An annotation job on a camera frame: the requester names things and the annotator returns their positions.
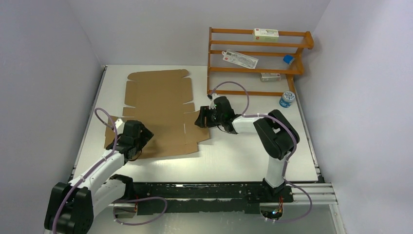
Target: blue object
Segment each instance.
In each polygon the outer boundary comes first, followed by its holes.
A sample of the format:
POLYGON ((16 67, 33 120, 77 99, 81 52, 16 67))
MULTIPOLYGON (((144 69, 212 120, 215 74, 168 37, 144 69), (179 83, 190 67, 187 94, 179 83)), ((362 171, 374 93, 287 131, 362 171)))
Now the blue object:
POLYGON ((294 61, 294 57, 291 55, 286 55, 284 56, 284 58, 282 59, 284 62, 288 63, 288 65, 291 65, 292 62, 294 61))
POLYGON ((286 91, 282 94, 280 98, 280 106, 288 108, 291 103, 296 99, 296 95, 291 91, 286 91))

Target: orange wooden rack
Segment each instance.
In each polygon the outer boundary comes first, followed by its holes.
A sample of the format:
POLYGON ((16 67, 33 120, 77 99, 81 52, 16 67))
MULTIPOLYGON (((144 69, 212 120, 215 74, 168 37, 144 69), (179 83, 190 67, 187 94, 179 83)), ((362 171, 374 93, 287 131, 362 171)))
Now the orange wooden rack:
MULTIPOLYGON (((223 28, 209 28, 209 45, 208 45, 208 71, 207 71, 207 93, 211 92, 209 87, 209 76, 211 72, 248 72, 248 73, 280 73, 287 77, 288 87, 290 91, 296 92, 294 87, 294 75, 302 75, 304 73, 304 66, 301 62, 301 55, 304 50, 312 49, 314 46, 313 37, 310 32, 286 32, 278 31, 280 37, 293 36, 302 37, 301 43, 279 43, 279 42, 254 42, 254 41, 234 41, 234 40, 213 40, 213 33, 227 33, 227 34, 253 34, 253 30, 249 29, 223 29, 223 28), (275 47, 294 47, 297 48, 295 53, 276 53, 276 52, 254 52, 254 51, 237 51, 238 53, 248 56, 271 56, 284 57, 291 55, 295 59, 288 69, 248 69, 248 68, 234 68, 234 67, 215 67, 211 66, 211 55, 222 54, 222 50, 211 50, 212 45, 241 45, 241 46, 275 46, 275 47)), ((216 90, 217 94, 223 95, 245 95, 244 91, 230 91, 230 90, 216 90)), ((248 91, 249 95, 256 96, 281 96, 280 92, 256 92, 248 91)))

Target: product box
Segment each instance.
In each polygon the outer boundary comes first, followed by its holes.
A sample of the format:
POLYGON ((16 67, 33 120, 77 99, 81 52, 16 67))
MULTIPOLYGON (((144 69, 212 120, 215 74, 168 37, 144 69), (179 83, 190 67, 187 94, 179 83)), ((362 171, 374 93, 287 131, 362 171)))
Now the product box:
POLYGON ((261 73, 262 82, 280 81, 281 75, 279 73, 261 73))
MULTIPOLYGON (((136 119, 153 134, 139 159, 185 155, 198 151, 198 142, 209 139, 208 128, 194 124, 199 115, 192 101, 187 70, 136 72, 126 82, 124 121, 136 119)), ((114 133, 106 130, 105 147, 114 133)))
POLYGON ((277 42, 278 41, 278 30, 275 29, 262 29, 254 28, 254 40, 261 42, 277 42))

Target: blue and white jar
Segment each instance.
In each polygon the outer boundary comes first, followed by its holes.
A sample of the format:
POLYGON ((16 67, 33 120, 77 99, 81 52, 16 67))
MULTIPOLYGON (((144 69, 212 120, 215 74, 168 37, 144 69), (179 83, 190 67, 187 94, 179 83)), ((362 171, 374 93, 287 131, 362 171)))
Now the blue and white jar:
POLYGON ((296 99, 296 95, 291 91, 286 91, 282 94, 280 98, 280 106, 288 108, 291 103, 296 99))

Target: wooden shelf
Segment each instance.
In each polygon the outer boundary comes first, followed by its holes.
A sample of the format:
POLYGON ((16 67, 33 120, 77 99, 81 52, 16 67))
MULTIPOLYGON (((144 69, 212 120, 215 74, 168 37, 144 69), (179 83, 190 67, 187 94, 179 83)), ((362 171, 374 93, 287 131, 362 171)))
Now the wooden shelf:
MULTIPOLYGON (((241 73, 280 73, 286 74, 288 87, 290 91, 295 93, 294 87, 294 76, 293 75, 302 75, 304 73, 304 66, 301 61, 301 54, 305 48, 312 49, 314 47, 314 41, 311 36, 310 32, 288 32, 288 31, 278 31, 280 36, 279 42, 255 42, 255 41, 247 41, 247 40, 224 40, 222 38, 213 40, 212 34, 243 34, 243 35, 251 35, 253 30, 249 29, 223 29, 223 28, 209 28, 209 43, 208 43, 208 70, 207 70, 207 92, 209 93, 211 90, 209 89, 209 78, 211 72, 241 72, 241 73), (288 39, 283 38, 291 38, 293 37, 295 40, 293 42, 289 41, 288 39), (297 42, 296 38, 301 37, 301 41, 297 42), (248 55, 248 56, 265 56, 274 58, 275 60, 280 60, 280 58, 276 57, 284 57, 286 55, 291 55, 295 59, 291 65, 284 64, 282 67, 272 66, 270 69, 264 67, 263 64, 260 64, 260 60, 257 64, 257 68, 255 69, 248 69, 243 67, 225 67, 225 66, 216 66, 211 64, 211 55, 221 55, 223 50, 218 49, 211 49, 213 45, 230 45, 230 46, 250 46, 249 48, 256 48, 264 47, 264 48, 274 48, 274 47, 284 47, 284 48, 297 48, 295 53, 282 53, 282 52, 264 52, 264 51, 248 51, 248 50, 241 50, 238 53, 248 55)), ((241 91, 229 91, 229 90, 217 90, 216 93, 224 94, 224 95, 244 95, 244 92, 241 91)), ((249 95, 256 95, 256 96, 281 96, 282 93, 280 92, 255 92, 250 91, 248 92, 249 95)))

